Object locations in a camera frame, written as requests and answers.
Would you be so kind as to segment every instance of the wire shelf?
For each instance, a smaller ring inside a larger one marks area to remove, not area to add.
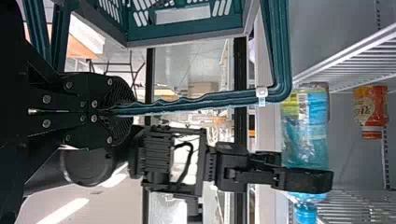
[[[318,223],[383,223],[396,221],[396,200],[392,191],[334,190],[318,204]]]
[[[364,38],[293,77],[294,86],[324,81],[330,93],[364,85],[388,85],[396,92],[396,23]]]

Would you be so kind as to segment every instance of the orange can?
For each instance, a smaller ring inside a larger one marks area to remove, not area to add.
[[[355,120],[364,139],[381,139],[382,128],[389,122],[388,87],[364,86],[354,90]]]

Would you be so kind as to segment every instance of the black cable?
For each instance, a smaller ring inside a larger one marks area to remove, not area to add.
[[[180,188],[181,182],[183,182],[184,178],[186,178],[187,173],[189,172],[192,155],[194,154],[194,146],[192,145],[192,143],[183,142],[181,144],[175,145],[175,150],[180,147],[190,147],[190,152],[189,152],[189,155],[187,156],[186,165],[184,166],[184,170],[176,182],[177,188]]]

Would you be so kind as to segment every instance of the teal wire basket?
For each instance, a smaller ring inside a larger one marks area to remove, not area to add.
[[[107,20],[106,26],[114,26],[119,30],[120,35],[124,35],[115,39],[126,48],[152,48],[193,40],[248,35],[260,6],[260,2],[255,0],[85,0],[85,2]],[[83,17],[89,14],[80,12]],[[99,27],[104,26],[92,18],[86,19]]]

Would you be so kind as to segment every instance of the water bottle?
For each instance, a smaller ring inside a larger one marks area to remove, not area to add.
[[[329,169],[329,91],[326,83],[300,86],[281,105],[282,164],[289,168]],[[288,192],[298,224],[317,223],[316,204],[324,194]]]

